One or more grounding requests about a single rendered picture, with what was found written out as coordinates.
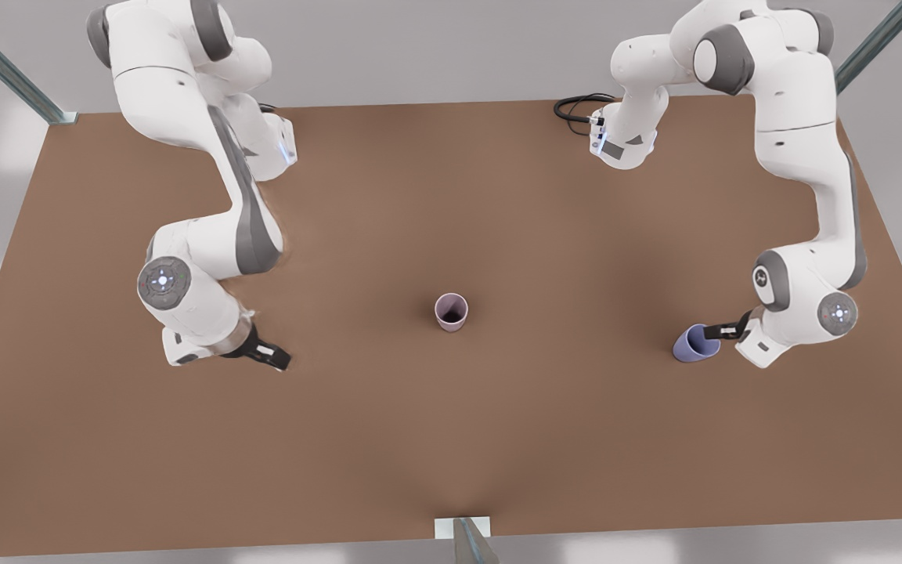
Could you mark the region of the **purple cup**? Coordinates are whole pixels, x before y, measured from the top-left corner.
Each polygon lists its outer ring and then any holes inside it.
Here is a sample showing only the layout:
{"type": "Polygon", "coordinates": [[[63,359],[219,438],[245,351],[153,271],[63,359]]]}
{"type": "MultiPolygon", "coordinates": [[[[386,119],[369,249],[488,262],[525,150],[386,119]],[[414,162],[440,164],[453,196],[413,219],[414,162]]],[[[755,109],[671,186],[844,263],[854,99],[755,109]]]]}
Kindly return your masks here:
{"type": "Polygon", "coordinates": [[[680,362],[706,360],[720,352],[722,342],[705,336],[705,325],[694,324],[673,343],[672,354],[680,362]]]}

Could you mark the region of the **pink cup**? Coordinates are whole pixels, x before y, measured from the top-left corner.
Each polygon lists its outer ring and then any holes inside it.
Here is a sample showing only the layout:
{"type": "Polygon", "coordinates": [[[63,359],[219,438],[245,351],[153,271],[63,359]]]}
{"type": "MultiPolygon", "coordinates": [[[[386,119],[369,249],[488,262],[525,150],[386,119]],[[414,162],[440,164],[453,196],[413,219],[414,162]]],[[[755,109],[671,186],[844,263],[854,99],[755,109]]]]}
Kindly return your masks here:
{"type": "Polygon", "coordinates": [[[461,329],[468,313],[467,300],[457,293],[441,295],[434,305],[434,314],[438,324],[447,332],[456,332],[461,329]]]}

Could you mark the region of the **silver frame post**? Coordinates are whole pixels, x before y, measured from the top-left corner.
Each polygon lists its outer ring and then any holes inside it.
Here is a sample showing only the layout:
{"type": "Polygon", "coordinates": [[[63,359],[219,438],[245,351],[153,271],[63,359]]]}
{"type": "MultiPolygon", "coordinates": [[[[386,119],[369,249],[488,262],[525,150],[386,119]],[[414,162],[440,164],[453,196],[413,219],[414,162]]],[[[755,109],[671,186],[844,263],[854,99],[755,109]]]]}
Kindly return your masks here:
{"type": "Polygon", "coordinates": [[[501,564],[491,549],[488,516],[439,518],[434,520],[435,539],[453,541],[454,564],[501,564]]]}
{"type": "Polygon", "coordinates": [[[26,103],[48,125],[71,125],[78,121],[78,112],[61,110],[42,89],[0,51],[0,82],[4,83],[23,103],[26,103]]]}
{"type": "Polygon", "coordinates": [[[836,92],[841,94],[902,31],[902,0],[889,11],[836,71],[836,92]]]}

